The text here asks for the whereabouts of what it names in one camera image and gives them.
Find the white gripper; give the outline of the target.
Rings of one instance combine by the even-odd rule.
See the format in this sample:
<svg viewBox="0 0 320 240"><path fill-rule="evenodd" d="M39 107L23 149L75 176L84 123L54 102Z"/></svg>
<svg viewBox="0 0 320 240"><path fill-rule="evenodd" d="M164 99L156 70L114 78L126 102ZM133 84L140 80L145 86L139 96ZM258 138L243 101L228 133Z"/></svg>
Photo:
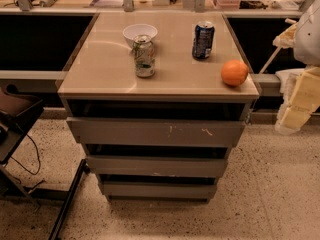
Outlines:
<svg viewBox="0 0 320 240"><path fill-rule="evenodd" d="M273 40L278 48L294 47L297 24L288 27ZM275 130L283 135L298 132L309 120L311 113L320 106L320 68L307 67L296 77L296 84L289 103L283 103L278 111Z"/></svg>

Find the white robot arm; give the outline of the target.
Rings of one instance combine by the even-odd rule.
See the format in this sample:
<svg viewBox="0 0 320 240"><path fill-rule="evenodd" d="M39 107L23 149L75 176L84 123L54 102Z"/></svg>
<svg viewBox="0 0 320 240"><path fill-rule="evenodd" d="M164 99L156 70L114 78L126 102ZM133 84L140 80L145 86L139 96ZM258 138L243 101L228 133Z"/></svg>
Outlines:
<svg viewBox="0 0 320 240"><path fill-rule="evenodd" d="M320 107L320 0L314 0L297 23L276 36L273 45L292 48L294 58L306 65L302 73L290 73L285 81L275 130L289 135L298 132Z"/></svg>

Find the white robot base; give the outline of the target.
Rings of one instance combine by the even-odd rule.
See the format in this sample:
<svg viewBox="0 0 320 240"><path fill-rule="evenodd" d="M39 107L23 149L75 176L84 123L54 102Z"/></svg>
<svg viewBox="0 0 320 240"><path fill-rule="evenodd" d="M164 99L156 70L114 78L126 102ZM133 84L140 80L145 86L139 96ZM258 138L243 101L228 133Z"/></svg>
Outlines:
<svg viewBox="0 0 320 240"><path fill-rule="evenodd" d="M280 93L285 94L290 92L295 86L296 77L299 76L303 71L303 68L277 71L275 75L280 80Z"/></svg>

